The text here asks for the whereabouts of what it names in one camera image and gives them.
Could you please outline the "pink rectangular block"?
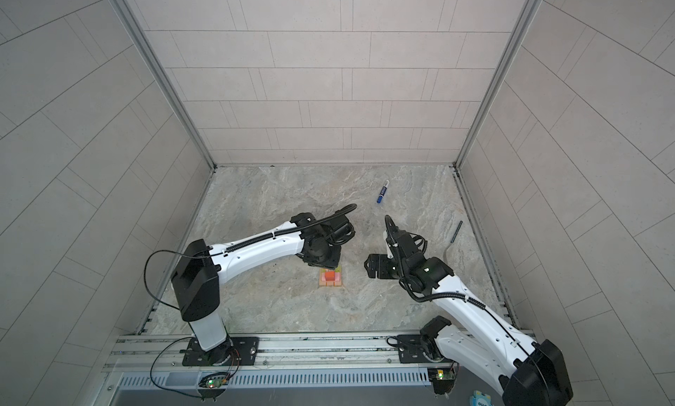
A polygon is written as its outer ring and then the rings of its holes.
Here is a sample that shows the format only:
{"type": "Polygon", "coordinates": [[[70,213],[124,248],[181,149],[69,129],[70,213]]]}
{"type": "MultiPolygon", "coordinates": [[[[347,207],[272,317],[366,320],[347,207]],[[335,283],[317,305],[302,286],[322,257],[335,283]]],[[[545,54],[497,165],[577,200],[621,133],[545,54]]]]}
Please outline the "pink rectangular block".
{"type": "Polygon", "coordinates": [[[337,284],[341,282],[341,272],[335,271],[326,271],[320,273],[320,283],[321,284],[337,284]]]}

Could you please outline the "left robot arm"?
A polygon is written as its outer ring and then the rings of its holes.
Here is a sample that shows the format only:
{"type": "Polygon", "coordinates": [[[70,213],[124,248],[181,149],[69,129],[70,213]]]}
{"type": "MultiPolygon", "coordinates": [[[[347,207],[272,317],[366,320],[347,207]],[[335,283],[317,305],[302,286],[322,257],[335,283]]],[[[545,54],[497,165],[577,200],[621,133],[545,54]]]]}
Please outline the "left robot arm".
{"type": "Polygon", "coordinates": [[[234,277],[286,256],[297,256],[311,267],[337,269],[341,247],[355,236],[347,215],[356,208],[347,205],[321,220],[302,212],[266,233],[236,242],[191,242],[171,277],[178,310],[196,344],[183,364],[219,366],[239,352],[217,312],[220,287],[234,277]]]}

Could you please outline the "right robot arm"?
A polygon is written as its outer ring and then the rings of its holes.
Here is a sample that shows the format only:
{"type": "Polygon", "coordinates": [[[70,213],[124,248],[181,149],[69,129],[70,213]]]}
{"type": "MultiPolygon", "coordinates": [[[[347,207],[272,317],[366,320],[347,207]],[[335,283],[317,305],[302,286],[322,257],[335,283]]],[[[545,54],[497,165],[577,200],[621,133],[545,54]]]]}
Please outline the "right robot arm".
{"type": "Polygon", "coordinates": [[[415,302],[432,302],[458,321],[439,316],[426,337],[434,361],[448,359],[488,383],[506,405],[566,405],[573,397],[561,350],[508,323],[440,258],[425,257],[425,239],[385,217],[387,253],[364,263],[371,279],[395,279],[415,302]]]}

